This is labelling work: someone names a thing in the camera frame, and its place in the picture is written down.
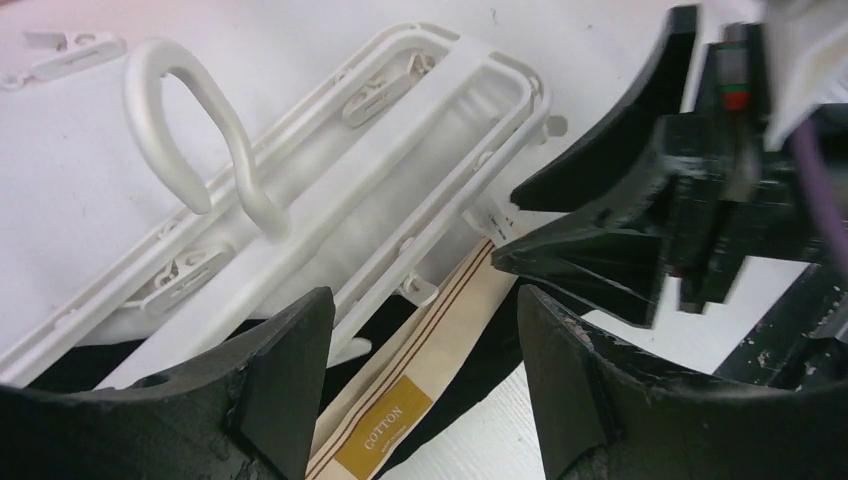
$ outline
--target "beige fabric tag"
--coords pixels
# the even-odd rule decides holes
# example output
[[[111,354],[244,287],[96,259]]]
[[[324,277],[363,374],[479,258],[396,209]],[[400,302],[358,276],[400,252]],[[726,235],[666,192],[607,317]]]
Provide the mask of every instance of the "beige fabric tag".
[[[430,410],[515,282],[490,265],[493,249],[483,241],[466,258],[403,346],[315,451],[307,479],[370,479]]]
[[[442,282],[439,286],[439,291],[444,292],[447,289],[450,281],[453,277],[459,272],[462,265],[457,265],[457,267],[451,272],[450,275]],[[377,353],[371,356],[368,359],[368,362],[356,372],[356,375],[350,379],[350,381],[345,385],[341,392],[336,395],[336,398],[333,399],[332,402],[324,409],[321,415],[318,417],[318,421],[315,422],[315,434],[312,437],[312,449],[309,451],[310,457],[314,456],[318,453],[318,449],[321,448],[327,441],[330,439],[330,436],[333,435],[333,432],[341,425],[342,421],[347,415],[348,412],[353,408],[356,404],[357,400],[362,398],[362,395],[368,390],[368,388],[374,384],[377,380],[377,377],[383,372],[389,362],[395,357],[398,351],[403,347],[406,343],[407,339],[409,339],[412,332],[415,331],[415,327],[421,323],[421,320],[427,315],[427,312],[430,311],[430,308],[433,304],[430,304],[426,307],[421,307],[409,318],[400,328],[392,334],[391,338],[377,350]]]

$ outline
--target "white clip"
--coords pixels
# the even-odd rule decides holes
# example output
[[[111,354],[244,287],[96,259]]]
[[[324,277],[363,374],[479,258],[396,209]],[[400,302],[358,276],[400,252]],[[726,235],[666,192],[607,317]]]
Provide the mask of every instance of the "white clip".
[[[124,303],[123,308],[138,308],[148,317],[158,317],[205,285],[234,256],[235,250],[229,244],[187,250],[153,277],[151,293]]]
[[[402,73],[376,75],[345,104],[342,109],[345,123],[351,128],[361,126],[405,95],[434,66],[433,57],[415,52]]]
[[[0,76],[0,88],[19,90],[30,80],[42,82],[76,73],[120,57],[126,42],[111,33],[25,31],[32,48],[53,50],[53,55],[30,65],[29,71]]]
[[[406,250],[406,247],[412,243],[412,240],[412,238],[409,238],[403,242],[403,245],[400,247],[400,252],[398,253]],[[439,287],[433,285],[427,280],[424,280],[420,275],[418,275],[418,272],[413,270],[409,272],[409,275],[407,275],[406,278],[403,279],[396,292],[403,298],[409,300],[409,302],[416,307],[426,307],[438,298]]]
[[[472,230],[490,239],[495,247],[502,247],[520,235],[512,227],[512,221],[503,213],[495,199],[484,191],[462,218]]]

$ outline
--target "white plastic hanger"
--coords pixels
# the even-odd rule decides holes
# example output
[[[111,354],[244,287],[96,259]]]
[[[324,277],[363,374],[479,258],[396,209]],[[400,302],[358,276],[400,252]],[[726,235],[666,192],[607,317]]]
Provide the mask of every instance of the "white plastic hanger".
[[[402,68],[393,70],[397,62]],[[398,290],[417,304],[435,298],[435,287],[415,273],[416,266],[504,165],[542,131],[551,103],[539,76],[520,62],[441,27],[404,24],[378,35],[251,151],[235,111],[183,48],[164,40],[147,42],[133,53],[128,67],[125,98],[135,138],[148,165],[186,208],[42,328],[0,354],[0,381],[25,385],[92,330],[109,326],[102,323],[107,318],[112,325],[133,325],[124,321],[131,318],[127,312],[143,312],[139,307],[150,305],[148,299],[165,287],[183,296],[173,297],[173,304],[156,303],[155,313],[164,325],[101,387],[127,386],[214,347],[280,285],[299,275],[340,222],[397,165],[420,155],[414,151],[417,145],[428,139],[438,143],[428,135],[438,131],[445,115],[482,112],[486,123],[492,115],[486,113],[489,104],[501,105],[476,145],[456,157],[445,179],[428,190],[408,219],[337,291],[330,364],[364,353],[370,347],[362,342],[355,342],[350,352],[345,347],[389,295]],[[233,167],[207,185],[179,154],[165,127],[158,90],[165,72],[186,83],[225,135],[233,156]],[[322,131],[321,125],[339,120],[358,132],[357,139],[293,201],[274,200],[286,198],[291,188],[286,175],[261,188],[258,179],[271,171],[271,158],[285,169],[290,152]],[[232,210],[236,192],[239,210],[247,216]],[[225,212],[233,213],[222,217]],[[241,218],[247,217],[263,234],[233,240],[232,229],[242,231],[246,224]],[[190,252],[209,245],[221,247],[191,257]],[[214,261],[207,270],[189,265],[188,258]],[[153,293],[143,301],[133,300],[137,292],[148,290]]]

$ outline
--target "mustard label patch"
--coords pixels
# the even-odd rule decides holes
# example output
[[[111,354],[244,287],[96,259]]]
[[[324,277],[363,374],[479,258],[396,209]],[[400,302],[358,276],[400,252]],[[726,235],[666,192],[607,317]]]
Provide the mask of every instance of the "mustard label patch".
[[[335,459],[358,480],[379,465],[433,405],[406,375],[400,377],[362,417]]]

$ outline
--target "brown stripe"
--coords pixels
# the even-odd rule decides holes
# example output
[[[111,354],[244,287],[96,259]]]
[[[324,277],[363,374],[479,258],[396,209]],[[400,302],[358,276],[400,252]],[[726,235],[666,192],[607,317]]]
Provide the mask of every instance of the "brown stripe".
[[[328,461],[332,459],[333,456],[335,456],[335,453],[337,453],[338,449],[340,448],[339,444],[343,443],[350,435],[350,432],[356,428],[356,425],[361,420],[361,415],[364,414],[364,410],[371,407],[370,404],[375,397],[378,397],[385,393],[383,391],[383,388],[387,384],[394,383],[400,377],[398,370],[402,371],[403,369],[405,369],[412,360],[410,357],[413,357],[415,354],[417,354],[421,347],[424,345],[424,343],[427,342],[427,339],[430,338],[430,335],[435,330],[437,324],[441,322],[447,311],[453,306],[456,299],[459,298],[459,292],[461,292],[462,289],[465,288],[465,286],[468,284],[468,282],[471,281],[471,277],[474,276],[474,274],[480,268],[480,265],[482,265],[482,260],[484,260],[493,249],[494,245],[491,242],[488,242],[485,247],[483,247],[482,249],[480,249],[479,252],[477,252],[469,268],[462,273],[459,280],[447,292],[446,300],[441,305],[439,305],[437,311],[432,316],[430,316],[430,319],[427,320],[427,322],[425,323],[424,329],[421,330],[420,334],[413,339],[413,348],[408,349],[403,354],[403,356],[401,357],[401,361],[398,362],[392,368],[389,375],[383,379],[377,389],[372,392],[372,394],[362,405],[360,405],[360,408],[352,417],[352,421],[345,426],[342,434],[336,437],[336,440],[333,442],[330,449],[324,455],[321,456],[321,458],[318,460],[318,462],[314,464],[314,467],[311,470],[306,472],[307,477],[310,476],[313,472],[315,472],[315,469],[319,469],[318,472],[315,472],[316,475],[320,474],[324,470],[324,468],[327,466]]]

